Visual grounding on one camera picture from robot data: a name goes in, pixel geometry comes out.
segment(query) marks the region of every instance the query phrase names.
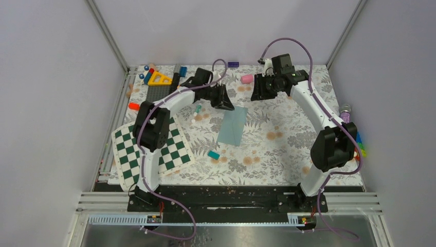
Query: yellow block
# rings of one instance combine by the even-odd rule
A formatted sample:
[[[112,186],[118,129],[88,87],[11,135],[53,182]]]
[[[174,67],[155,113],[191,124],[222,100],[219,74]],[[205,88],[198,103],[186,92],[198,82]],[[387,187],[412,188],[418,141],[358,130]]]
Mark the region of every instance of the yellow block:
[[[149,86],[166,86],[171,85],[171,78],[159,72],[153,72],[149,80]]]

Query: pink object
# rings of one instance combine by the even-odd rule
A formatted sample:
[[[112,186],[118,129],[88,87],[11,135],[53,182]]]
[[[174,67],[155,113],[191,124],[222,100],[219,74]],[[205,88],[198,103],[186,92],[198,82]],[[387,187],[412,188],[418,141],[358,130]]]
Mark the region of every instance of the pink object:
[[[241,82],[242,84],[250,84],[255,80],[255,77],[253,75],[245,75],[241,76]]]

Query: light blue towel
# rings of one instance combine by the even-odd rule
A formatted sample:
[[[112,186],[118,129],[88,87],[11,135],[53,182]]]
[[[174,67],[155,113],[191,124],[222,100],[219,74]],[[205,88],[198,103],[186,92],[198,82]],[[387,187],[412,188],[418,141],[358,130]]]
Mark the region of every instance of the light blue towel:
[[[239,146],[244,132],[245,121],[247,120],[248,108],[234,107],[234,111],[226,111],[217,142]]]

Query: white wall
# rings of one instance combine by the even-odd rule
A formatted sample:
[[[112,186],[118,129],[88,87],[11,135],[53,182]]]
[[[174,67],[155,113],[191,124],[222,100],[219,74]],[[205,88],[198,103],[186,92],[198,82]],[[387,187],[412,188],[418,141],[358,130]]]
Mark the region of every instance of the white wall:
[[[0,26],[0,246],[61,246],[123,71],[85,1],[1,1]]]
[[[129,65],[210,64],[217,58],[256,64],[266,45],[281,37],[305,44],[326,64],[359,0],[96,0]],[[267,56],[292,51],[280,41]]]
[[[330,70],[395,246],[434,246],[436,2],[368,1]]]

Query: floral tablecloth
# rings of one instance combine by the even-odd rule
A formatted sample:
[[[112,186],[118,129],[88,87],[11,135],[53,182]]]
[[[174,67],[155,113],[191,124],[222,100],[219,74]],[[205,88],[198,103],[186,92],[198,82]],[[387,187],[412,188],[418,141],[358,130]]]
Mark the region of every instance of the floral tablecloth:
[[[211,70],[212,66],[187,66],[188,77],[197,67]],[[308,66],[295,66],[308,72]],[[174,66],[158,66],[159,72],[172,76]],[[223,66],[216,66],[219,72]],[[161,178],[168,185],[297,185],[312,165],[310,148],[316,133],[297,103],[285,93],[276,99],[250,101],[252,84],[241,84],[243,75],[261,73],[260,65],[242,65],[227,70],[222,82],[233,105],[247,107],[247,121],[239,147],[217,143],[223,110],[217,110],[204,100],[183,108],[178,120],[195,155],[195,164]],[[338,103],[325,65],[315,65],[313,82],[326,103],[338,113]],[[148,86],[136,77],[130,102],[141,104],[146,99]],[[192,123],[197,105],[200,113]],[[135,121],[136,111],[127,110],[124,124]],[[220,154],[218,161],[207,156],[209,150]],[[342,171],[352,171],[356,162],[349,162]],[[111,170],[112,181],[117,180],[116,169]],[[360,174],[335,175],[328,185],[362,185]]]

